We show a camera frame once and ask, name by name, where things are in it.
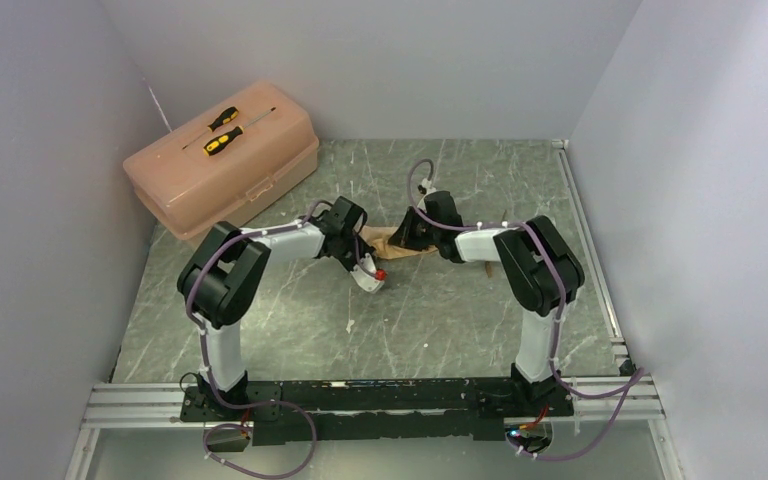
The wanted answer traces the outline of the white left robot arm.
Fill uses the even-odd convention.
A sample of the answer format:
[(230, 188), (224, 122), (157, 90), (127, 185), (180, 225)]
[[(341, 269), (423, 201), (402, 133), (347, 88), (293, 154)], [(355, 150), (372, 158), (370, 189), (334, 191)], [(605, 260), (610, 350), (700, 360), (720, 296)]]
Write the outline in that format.
[(360, 236), (366, 211), (345, 197), (319, 200), (292, 221), (265, 228), (215, 223), (177, 280), (187, 316), (200, 340), (202, 383), (212, 388), (208, 407), (224, 420), (247, 406), (248, 369), (241, 351), (241, 320), (267, 269), (297, 260), (336, 260), (364, 291), (375, 293), (387, 278), (375, 250)]

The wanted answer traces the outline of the aluminium frame rail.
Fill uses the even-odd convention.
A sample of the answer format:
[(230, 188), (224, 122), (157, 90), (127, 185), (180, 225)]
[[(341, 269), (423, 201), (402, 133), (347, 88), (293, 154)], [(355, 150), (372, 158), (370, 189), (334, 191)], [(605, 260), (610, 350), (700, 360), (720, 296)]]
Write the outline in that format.
[[(67, 468), (67, 479), (86, 479), (104, 430), (207, 429), (216, 422), (185, 422), (181, 410), (185, 394), (175, 383), (97, 384), (92, 388), (78, 439)], [(673, 445), (666, 414), (651, 376), (629, 391), (617, 416), (619, 421), (644, 422), (652, 436), (658, 462), (666, 479), (683, 479), (684, 469)]]

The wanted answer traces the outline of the pink plastic toolbox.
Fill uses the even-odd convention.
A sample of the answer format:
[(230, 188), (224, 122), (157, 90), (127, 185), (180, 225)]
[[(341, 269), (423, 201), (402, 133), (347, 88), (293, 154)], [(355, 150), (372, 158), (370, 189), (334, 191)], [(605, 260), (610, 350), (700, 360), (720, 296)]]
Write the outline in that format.
[[(239, 115), (216, 132), (210, 124), (235, 106)], [(206, 156), (204, 144), (276, 107), (230, 143)], [(137, 197), (166, 230), (196, 245), (217, 222), (242, 225), (317, 168), (319, 139), (306, 110), (259, 81), (221, 101), (123, 163)]]

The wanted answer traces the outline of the lower yellow black screwdriver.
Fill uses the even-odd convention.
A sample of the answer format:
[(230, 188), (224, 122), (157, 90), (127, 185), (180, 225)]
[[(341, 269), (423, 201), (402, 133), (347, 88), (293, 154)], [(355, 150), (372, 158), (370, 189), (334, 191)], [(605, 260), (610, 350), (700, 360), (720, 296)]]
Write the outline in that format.
[[(247, 128), (250, 128), (254, 124), (264, 119), (265, 117), (269, 116), (275, 110), (276, 110), (276, 107), (271, 107), (270, 109), (257, 115), (247, 123), (243, 125), (238, 125), (224, 133), (218, 134), (217, 136), (215, 136), (214, 138), (212, 138), (211, 140), (207, 141), (204, 144), (203, 146), (204, 154), (206, 156), (214, 156), (219, 154), (235, 139), (242, 136), (245, 133)], [(217, 128), (230, 123), (232, 120), (235, 120), (238, 115), (239, 115), (239, 110), (236, 107), (227, 108), (209, 125), (209, 130), (211, 132), (214, 132)]]

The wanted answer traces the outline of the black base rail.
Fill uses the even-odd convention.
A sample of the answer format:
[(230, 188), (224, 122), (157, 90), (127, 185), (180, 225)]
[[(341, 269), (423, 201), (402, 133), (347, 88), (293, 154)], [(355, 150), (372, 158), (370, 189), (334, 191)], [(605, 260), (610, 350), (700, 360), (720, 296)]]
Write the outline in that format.
[(512, 377), (250, 381), (217, 401), (203, 380), (184, 390), (184, 423), (251, 422), (256, 446), (288, 442), (469, 437), (502, 439), (529, 419), (569, 418), (573, 402), (546, 380)]

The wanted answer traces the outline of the brown wooden utensil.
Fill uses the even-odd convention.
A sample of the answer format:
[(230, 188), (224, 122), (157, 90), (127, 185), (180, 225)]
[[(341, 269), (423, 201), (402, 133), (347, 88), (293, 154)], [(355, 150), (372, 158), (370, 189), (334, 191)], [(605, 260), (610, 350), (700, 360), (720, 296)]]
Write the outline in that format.
[[(501, 217), (501, 222), (502, 223), (506, 222), (506, 220), (507, 220), (507, 213), (508, 213), (507, 209), (504, 210), (504, 212), (502, 214), (502, 217)], [(487, 278), (492, 278), (493, 277), (493, 265), (492, 265), (492, 262), (485, 262), (484, 265), (485, 265), (485, 273), (487, 275)]]

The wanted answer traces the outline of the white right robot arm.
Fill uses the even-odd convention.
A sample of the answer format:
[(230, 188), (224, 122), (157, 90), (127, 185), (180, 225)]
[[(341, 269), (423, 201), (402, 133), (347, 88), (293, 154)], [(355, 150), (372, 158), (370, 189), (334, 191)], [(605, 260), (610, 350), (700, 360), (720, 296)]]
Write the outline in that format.
[(564, 308), (585, 283), (581, 262), (554, 222), (538, 215), (524, 223), (467, 226), (448, 191), (425, 195), (407, 209), (388, 243), (424, 251), (436, 248), (453, 263), (498, 263), (523, 309), (521, 340), (514, 366), (524, 378), (511, 388), (517, 411), (534, 415), (550, 399), (543, 382), (555, 375)]

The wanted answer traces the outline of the yellow black screwdriver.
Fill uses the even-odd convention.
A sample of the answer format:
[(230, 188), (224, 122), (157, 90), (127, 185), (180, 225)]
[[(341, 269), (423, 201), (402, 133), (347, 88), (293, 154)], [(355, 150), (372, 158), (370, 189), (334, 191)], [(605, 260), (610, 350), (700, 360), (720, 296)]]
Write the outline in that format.
[[(207, 141), (204, 144), (203, 146), (204, 154), (206, 156), (214, 156), (219, 154), (235, 139), (242, 136), (245, 133), (247, 128), (250, 128), (254, 124), (264, 119), (265, 117), (269, 116), (275, 110), (276, 110), (276, 107), (271, 107), (270, 109), (257, 115), (247, 123), (243, 125), (238, 125), (224, 133), (218, 134), (217, 136), (215, 136), (214, 138), (212, 138), (211, 140)], [(217, 128), (230, 123), (232, 120), (235, 120), (238, 115), (239, 115), (239, 110), (236, 107), (227, 108), (209, 125), (209, 130), (211, 132), (214, 132)]]
[[(239, 115), (239, 110), (231, 106), (223, 110), (210, 124), (207, 125), (208, 132), (216, 132), (224, 125), (231, 123)], [(219, 134), (207, 141), (203, 147), (203, 152), (207, 156), (214, 156), (223, 151), (232, 141), (245, 132), (244, 127), (234, 127), (233, 129)]]

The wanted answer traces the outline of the orange cloth napkin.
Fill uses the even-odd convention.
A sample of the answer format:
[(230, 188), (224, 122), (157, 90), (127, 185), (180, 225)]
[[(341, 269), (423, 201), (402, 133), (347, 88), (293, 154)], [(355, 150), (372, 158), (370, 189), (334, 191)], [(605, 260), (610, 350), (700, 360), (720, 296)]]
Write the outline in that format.
[(383, 260), (396, 260), (421, 254), (435, 253), (437, 251), (434, 246), (425, 250), (411, 250), (397, 245), (390, 245), (388, 241), (396, 230), (396, 226), (364, 226), (360, 230), (360, 237), (375, 249), (375, 256)]

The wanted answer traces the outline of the upper yellow black screwdriver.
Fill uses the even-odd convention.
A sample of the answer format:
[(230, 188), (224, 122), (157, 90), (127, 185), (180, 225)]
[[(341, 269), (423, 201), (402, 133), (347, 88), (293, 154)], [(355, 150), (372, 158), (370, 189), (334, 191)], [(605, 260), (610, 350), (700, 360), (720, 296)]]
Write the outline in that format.
[[(239, 115), (239, 110), (231, 106), (223, 110), (210, 124), (207, 125), (208, 132), (216, 132), (224, 125), (231, 123)], [(244, 127), (234, 127), (233, 129), (219, 134), (207, 141), (203, 147), (203, 152), (207, 156), (214, 156), (223, 151), (232, 141), (245, 132)]]

